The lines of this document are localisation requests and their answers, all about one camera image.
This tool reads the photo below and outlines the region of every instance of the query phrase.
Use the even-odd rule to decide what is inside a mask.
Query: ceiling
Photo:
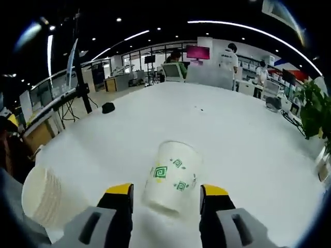
[[[331,55],[326,39],[327,10],[323,5],[284,2],[294,19],[304,29],[305,43],[302,45],[297,33],[282,22],[261,12],[262,1],[241,0],[230,3],[208,2],[204,4],[187,4],[174,2],[173,5],[140,4],[129,5],[127,2],[99,3],[91,6],[91,1],[74,4],[70,1],[54,1],[46,3],[24,3],[19,9],[2,9],[2,36],[6,37],[1,49],[1,74],[16,73],[15,78],[0,77],[0,90],[10,93],[12,101],[18,98],[24,90],[48,76],[47,69],[47,38],[54,35],[52,48],[52,73],[65,69],[68,55],[73,45],[73,30],[76,26],[74,15],[80,12],[78,18],[78,48],[88,51],[82,62],[89,61],[107,48],[123,41],[134,34],[149,30],[149,33],[124,41],[104,53],[102,57],[127,53],[152,44],[176,40],[196,40],[197,36],[209,36],[246,43],[266,51],[277,53],[296,67],[302,65],[302,70],[312,78],[318,73],[301,56],[284,44],[266,35],[245,28],[222,24],[188,24],[192,20],[228,21],[255,27],[266,31],[291,44],[322,71],[329,75],[328,58]],[[45,17],[50,25],[55,25],[53,32],[49,26],[42,25],[38,35],[28,42],[19,52],[13,52],[17,40],[32,21],[40,22]]]

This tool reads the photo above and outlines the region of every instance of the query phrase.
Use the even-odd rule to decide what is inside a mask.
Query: green plant
[[[322,94],[313,80],[304,84],[296,96],[303,103],[300,117],[306,139],[322,132],[326,151],[331,153],[331,97]]]

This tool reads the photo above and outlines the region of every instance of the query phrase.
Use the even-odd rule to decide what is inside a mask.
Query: person in green shirt
[[[182,62],[179,62],[180,59],[180,52],[178,51],[173,51],[170,56],[167,58],[166,63],[178,63],[180,71],[183,75],[183,78],[186,78],[186,74],[187,74],[187,69],[185,68],[184,64]]]

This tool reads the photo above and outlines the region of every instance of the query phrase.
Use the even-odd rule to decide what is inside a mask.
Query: paper cup
[[[36,166],[25,179],[23,211],[45,228],[61,229],[87,207],[87,200],[82,194],[63,187],[50,170]]]
[[[201,165],[201,155],[191,146],[175,141],[162,143],[146,182],[143,202],[164,214],[180,214],[191,197]]]

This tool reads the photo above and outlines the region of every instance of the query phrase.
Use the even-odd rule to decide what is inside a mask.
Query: pink screen
[[[209,48],[204,46],[188,45],[186,46],[186,49],[188,58],[210,59]]]

